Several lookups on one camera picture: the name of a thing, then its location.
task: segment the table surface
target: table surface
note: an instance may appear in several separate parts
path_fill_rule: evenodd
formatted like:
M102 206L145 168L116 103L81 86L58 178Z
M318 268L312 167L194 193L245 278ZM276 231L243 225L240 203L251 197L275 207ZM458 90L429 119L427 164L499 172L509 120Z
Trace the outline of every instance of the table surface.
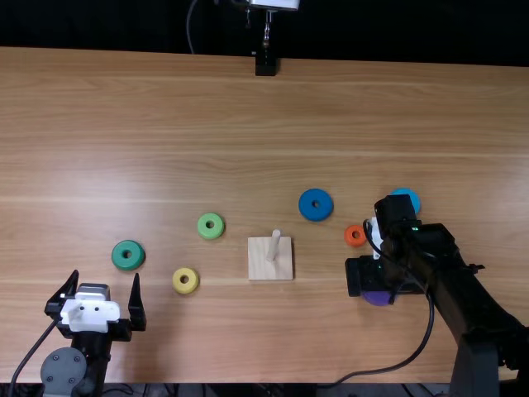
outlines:
M114 245L141 242L147 332L116 342L107 381L328 382L392 365L419 344L427 302L347 296L343 232L392 189L422 198L479 280L529 323L529 69L0 49L0 380L44 331L45 301L73 269L126 302ZM308 188L334 213L298 212ZM226 219L205 241L196 221ZM293 238L295 280L252 284L247 237ZM201 285L177 295L171 275ZM22 372L38 381L57 331ZM455 342L440 316L425 351L370 382L447 382Z

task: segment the wooden base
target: wooden base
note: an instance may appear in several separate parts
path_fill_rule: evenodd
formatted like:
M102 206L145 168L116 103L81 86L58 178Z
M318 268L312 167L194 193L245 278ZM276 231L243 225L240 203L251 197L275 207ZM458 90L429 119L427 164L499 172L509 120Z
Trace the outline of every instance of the wooden base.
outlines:
M249 280L292 280L292 239L279 239L278 253L273 262L266 260L272 237L248 238L248 279Z

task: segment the black background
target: black background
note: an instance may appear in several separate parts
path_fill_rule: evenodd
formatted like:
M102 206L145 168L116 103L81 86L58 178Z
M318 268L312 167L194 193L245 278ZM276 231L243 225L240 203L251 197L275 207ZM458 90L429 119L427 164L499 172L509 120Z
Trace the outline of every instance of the black background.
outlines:
M0 45L189 52L190 0L0 0ZM264 13L198 0L195 51L250 55ZM529 65L529 2L301 0L274 17L280 57Z

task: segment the blue ring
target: blue ring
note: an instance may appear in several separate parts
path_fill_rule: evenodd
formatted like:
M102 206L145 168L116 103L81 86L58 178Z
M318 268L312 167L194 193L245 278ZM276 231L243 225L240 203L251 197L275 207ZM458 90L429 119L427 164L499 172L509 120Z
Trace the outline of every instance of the blue ring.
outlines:
M407 194L408 196L410 196L410 199L412 200L413 204L413 209L415 210L415 214L417 215L419 211L421 211L421 199L419 198L419 195L413 190L411 190L410 188L399 188L391 192L392 196L396 194Z
M331 196L321 189L309 189L299 198L299 212L309 221L320 222L332 213Z

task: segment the light green ring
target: light green ring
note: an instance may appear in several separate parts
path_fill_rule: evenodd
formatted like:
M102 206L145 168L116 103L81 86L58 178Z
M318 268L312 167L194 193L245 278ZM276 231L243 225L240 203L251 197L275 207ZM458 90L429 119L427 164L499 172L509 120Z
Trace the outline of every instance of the light green ring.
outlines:
M224 221L216 213L204 213L197 222L198 234L206 240L219 238L224 232Z

